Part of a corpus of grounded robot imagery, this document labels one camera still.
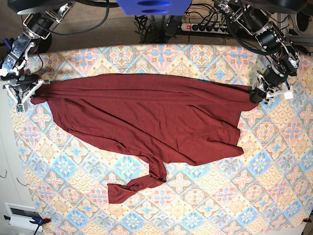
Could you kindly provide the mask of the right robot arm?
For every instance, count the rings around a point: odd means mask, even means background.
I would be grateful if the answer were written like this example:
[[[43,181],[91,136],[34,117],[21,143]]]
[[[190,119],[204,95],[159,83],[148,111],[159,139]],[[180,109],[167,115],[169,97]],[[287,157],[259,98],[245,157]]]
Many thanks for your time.
[[[53,27],[64,19],[73,7],[73,0],[9,0],[8,7],[18,15],[26,15],[25,31],[14,40],[4,39],[8,54],[0,60],[0,79],[6,81],[3,88],[14,101],[17,112],[27,110],[26,101],[48,81],[35,72],[28,74],[24,67],[29,55],[38,52],[40,40],[50,36]]]

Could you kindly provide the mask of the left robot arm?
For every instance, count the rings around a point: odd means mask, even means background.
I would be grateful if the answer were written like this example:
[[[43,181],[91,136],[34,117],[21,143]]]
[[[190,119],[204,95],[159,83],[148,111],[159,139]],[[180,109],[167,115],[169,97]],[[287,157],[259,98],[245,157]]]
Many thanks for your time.
[[[307,1],[293,0],[216,0],[216,8],[226,19],[227,31],[245,49],[263,56],[270,56],[272,61],[264,72],[258,72],[257,80],[250,89],[252,103],[268,103],[277,95],[292,98],[292,89],[287,79],[296,76],[299,67],[299,53],[281,29],[266,16],[266,12],[296,14]],[[260,49],[246,45],[236,34],[241,28],[255,37]]]

